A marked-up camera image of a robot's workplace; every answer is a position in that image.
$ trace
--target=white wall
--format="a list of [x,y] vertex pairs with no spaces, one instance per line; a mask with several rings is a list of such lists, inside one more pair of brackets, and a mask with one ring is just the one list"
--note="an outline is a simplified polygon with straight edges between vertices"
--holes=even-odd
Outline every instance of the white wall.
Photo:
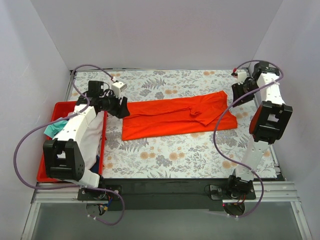
[[[0,239],[17,240],[30,209],[33,189],[15,175],[18,141],[46,123],[54,104],[64,100],[69,73],[29,0],[0,0]],[[32,184],[44,135],[30,136],[18,153],[18,166]]]
[[282,0],[31,0],[69,69],[233,69]]
[[293,114],[276,155],[284,176],[294,181],[314,239],[320,239],[320,1],[284,0],[255,59],[278,64],[280,85]]

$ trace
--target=orange-red fabric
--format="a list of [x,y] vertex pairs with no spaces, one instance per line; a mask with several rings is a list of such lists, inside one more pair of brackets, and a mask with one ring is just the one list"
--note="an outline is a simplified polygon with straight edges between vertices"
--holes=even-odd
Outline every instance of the orange-red fabric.
[[[127,106],[130,116],[123,119],[123,141],[208,132],[215,129],[219,116],[227,109],[227,94],[219,91],[193,97],[128,102]],[[218,130],[237,127],[237,118],[228,111]]]

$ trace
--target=red basket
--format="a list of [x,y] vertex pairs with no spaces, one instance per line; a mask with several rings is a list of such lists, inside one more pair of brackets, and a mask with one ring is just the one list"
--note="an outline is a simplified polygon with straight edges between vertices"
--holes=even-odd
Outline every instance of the red basket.
[[[73,112],[76,106],[75,101],[63,101],[63,102],[57,102],[54,106],[51,121],[57,120],[58,118],[64,118],[68,115],[68,113]],[[103,165],[104,165],[104,151],[105,151],[105,141],[106,141],[106,127],[107,127],[107,112],[104,112],[103,115],[103,126],[102,126],[102,141],[101,141],[101,151],[100,151],[100,161],[99,161],[99,174],[102,174],[103,171]],[[39,183],[44,182],[59,182],[60,180],[55,178],[47,177],[46,174],[46,167],[45,167],[45,160],[44,155],[42,154],[38,174],[36,176],[36,180]]]

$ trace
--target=floral tablecloth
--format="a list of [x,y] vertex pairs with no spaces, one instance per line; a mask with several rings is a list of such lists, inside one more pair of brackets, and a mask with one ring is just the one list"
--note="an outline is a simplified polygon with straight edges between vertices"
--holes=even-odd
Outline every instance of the floral tablecloth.
[[[123,95],[128,101],[149,101],[205,95],[225,91],[232,102],[231,85],[236,82],[231,70],[126,70],[110,71],[127,84]],[[89,80],[110,83],[101,71],[76,75],[76,86],[84,92]],[[78,99],[73,89],[70,100]],[[249,124],[256,106],[253,101],[231,109],[238,128],[217,132],[217,144],[223,153],[242,159],[249,140]],[[213,145],[212,132],[150,137],[122,141],[122,120],[107,119],[103,176],[105,178],[227,178],[236,164],[224,159]],[[274,160],[266,151],[257,173],[275,178]]]

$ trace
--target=teal cloth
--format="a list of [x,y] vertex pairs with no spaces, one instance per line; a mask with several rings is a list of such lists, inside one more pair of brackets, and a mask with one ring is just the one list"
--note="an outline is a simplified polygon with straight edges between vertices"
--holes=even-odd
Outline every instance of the teal cloth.
[[58,134],[62,129],[64,129],[67,123],[68,123],[67,120],[62,120],[62,121],[58,121],[56,123],[50,124],[44,130],[44,134],[53,139],[56,134]]

